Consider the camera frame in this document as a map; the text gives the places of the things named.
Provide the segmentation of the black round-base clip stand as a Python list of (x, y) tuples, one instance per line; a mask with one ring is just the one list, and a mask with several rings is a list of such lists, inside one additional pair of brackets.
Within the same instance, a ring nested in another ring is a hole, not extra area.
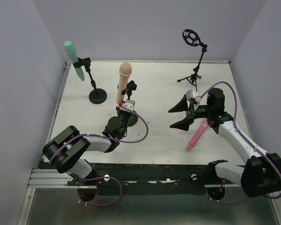
[(85, 67), (85, 70), (90, 77), (91, 86), (93, 87), (93, 90), (89, 93), (90, 102), (93, 104), (96, 104), (96, 105), (103, 103), (107, 99), (107, 93), (105, 90), (103, 90), (101, 88), (97, 88), (97, 86), (96, 86), (96, 82), (93, 79), (92, 74), (91, 74), (90, 58), (89, 57), (84, 58), (84, 59), (78, 58), (78, 62), (74, 63), (74, 67), (75, 68)]

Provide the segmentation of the peach toy microphone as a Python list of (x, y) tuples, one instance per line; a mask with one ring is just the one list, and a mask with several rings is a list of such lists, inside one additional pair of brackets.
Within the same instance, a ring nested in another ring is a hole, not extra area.
[(128, 62), (122, 63), (119, 68), (119, 83), (118, 83), (118, 92), (116, 98), (116, 102), (118, 105), (124, 99), (124, 94), (122, 94), (122, 91), (126, 89), (131, 74), (132, 74), (131, 64)]

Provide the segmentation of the black tripod ring stand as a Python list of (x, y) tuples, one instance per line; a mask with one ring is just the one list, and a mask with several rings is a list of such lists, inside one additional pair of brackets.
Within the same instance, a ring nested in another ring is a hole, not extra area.
[(197, 66), (193, 69), (193, 74), (191, 74), (190, 76), (178, 79), (177, 82), (179, 83), (179, 82), (181, 82), (183, 80), (186, 80), (192, 86), (194, 86), (195, 89), (197, 90), (197, 80), (201, 79), (201, 76), (198, 75), (198, 72), (199, 72), (199, 69), (200, 69), (200, 65), (201, 65), (203, 56), (207, 52), (207, 44), (204, 44), (201, 41), (199, 35), (195, 31), (193, 31), (191, 29), (185, 29), (182, 32), (182, 37), (183, 37), (184, 42), (187, 45), (192, 46), (192, 47), (200, 46), (201, 47), (201, 56), (200, 56), (200, 59), (199, 59), (199, 62), (197, 64)]

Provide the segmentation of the green toy microphone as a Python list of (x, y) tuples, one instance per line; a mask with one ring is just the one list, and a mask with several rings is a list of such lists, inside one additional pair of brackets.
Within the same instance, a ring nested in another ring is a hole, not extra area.
[[(76, 52), (76, 48), (75, 46), (73, 45), (73, 43), (71, 41), (65, 41), (63, 43), (63, 46), (64, 46), (64, 49), (65, 49), (65, 52), (66, 54), (68, 55), (68, 57), (70, 58), (70, 61), (72, 62), (72, 64), (76, 63), (76, 62), (79, 62), (78, 60), (78, 57), (77, 57), (77, 52)], [(84, 81), (85, 80), (85, 77), (84, 77), (84, 72), (83, 70), (79, 67), (79, 68), (76, 68), (74, 67), (78, 77)]]

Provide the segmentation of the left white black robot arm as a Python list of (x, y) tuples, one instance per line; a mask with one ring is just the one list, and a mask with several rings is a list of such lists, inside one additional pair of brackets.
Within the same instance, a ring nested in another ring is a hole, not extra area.
[(82, 135), (75, 126), (68, 126), (43, 147), (43, 154), (59, 173), (69, 173), (82, 179), (95, 176), (93, 166), (82, 155), (86, 151), (109, 153), (126, 137), (133, 114), (118, 108), (100, 135)]

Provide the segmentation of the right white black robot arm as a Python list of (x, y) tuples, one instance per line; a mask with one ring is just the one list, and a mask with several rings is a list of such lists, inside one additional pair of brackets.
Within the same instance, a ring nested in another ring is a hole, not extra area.
[(206, 105), (200, 102), (201, 97), (196, 91), (187, 91), (169, 110), (170, 113), (185, 112), (186, 117), (170, 127), (187, 131), (195, 119), (207, 119), (209, 127), (225, 139), (244, 162), (244, 167), (226, 160), (209, 163), (210, 176), (240, 185), (250, 198), (281, 193), (281, 158), (276, 153), (268, 153), (260, 148), (240, 129), (235, 117), (225, 111), (223, 90), (211, 88), (207, 93)]

